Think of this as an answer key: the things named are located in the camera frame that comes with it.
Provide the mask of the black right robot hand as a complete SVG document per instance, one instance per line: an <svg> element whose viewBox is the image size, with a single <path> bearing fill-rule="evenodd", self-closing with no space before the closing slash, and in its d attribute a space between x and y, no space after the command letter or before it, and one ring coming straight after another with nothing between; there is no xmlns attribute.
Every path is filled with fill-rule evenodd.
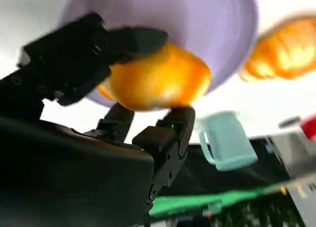
<svg viewBox="0 0 316 227"><path fill-rule="evenodd" d="M132 227L187 159L195 110L172 109L124 142L134 112L116 104L95 130L41 120L43 100L68 106L110 76L110 65L161 49L167 32L107 31L89 13L26 44L0 81L0 224L3 227Z"/></svg>

